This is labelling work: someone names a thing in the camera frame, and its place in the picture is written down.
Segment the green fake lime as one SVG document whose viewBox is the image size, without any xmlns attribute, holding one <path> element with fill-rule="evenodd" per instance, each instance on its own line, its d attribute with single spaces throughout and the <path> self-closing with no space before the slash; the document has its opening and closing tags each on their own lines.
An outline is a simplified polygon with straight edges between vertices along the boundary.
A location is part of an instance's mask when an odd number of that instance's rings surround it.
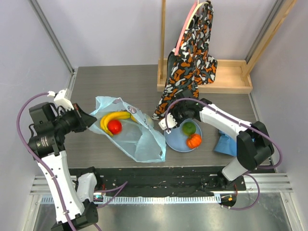
<svg viewBox="0 0 308 231">
<path fill-rule="evenodd" d="M 196 132 L 196 125 L 193 122 L 185 122 L 182 125 L 182 132 L 186 136 L 191 136 Z"/>
</svg>

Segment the orange fake pumpkin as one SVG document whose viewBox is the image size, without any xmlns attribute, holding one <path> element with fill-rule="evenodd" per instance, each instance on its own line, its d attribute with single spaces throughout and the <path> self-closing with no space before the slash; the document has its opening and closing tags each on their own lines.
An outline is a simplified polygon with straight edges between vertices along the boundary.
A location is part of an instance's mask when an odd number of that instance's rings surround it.
<svg viewBox="0 0 308 231">
<path fill-rule="evenodd" d="M 195 149 L 197 147 L 199 147 L 202 143 L 202 137 L 201 135 L 195 133 L 190 135 L 187 140 L 186 140 L 186 145 L 190 148 L 190 149 Z"/>
</svg>

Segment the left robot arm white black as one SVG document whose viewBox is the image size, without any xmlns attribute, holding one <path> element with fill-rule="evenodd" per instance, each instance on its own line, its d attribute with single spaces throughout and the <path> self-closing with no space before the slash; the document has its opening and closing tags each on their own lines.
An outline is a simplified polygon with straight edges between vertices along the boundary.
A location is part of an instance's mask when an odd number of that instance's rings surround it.
<svg viewBox="0 0 308 231">
<path fill-rule="evenodd" d="M 64 146 L 65 136 L 70 132 L 84 132 L 96 118 L 85 113 L 78 104 L 57 114 L 53 103 L 44 102 L 29 108 L 33 130 L 28 146 L 39 158 L 51 191 L 56 223 L 53 231 L 80 230 L 98 222 L 94 192 L 102 188 L 103 181 L 95 167 L 89 167 L 73 181 L 67 165 Z"/>
</svg>

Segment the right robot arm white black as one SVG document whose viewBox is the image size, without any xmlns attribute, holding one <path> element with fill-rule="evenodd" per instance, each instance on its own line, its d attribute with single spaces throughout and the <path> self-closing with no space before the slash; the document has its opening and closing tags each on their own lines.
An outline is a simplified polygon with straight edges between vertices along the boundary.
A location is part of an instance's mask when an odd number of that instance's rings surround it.
<svg viewBox="0 0 308 231">
<path fill-rule="evenodd" d="M 262 122 L 238 119 L 207 99 L 175 100 L 166 112 L 167 132 L 187 118 L 212 125 L 236 143 L 236 157 L 217 173 L 212 188 L 230 189 L 241 175 L 260 167 L 274 153 L 273 141 Z"/>
</svg>

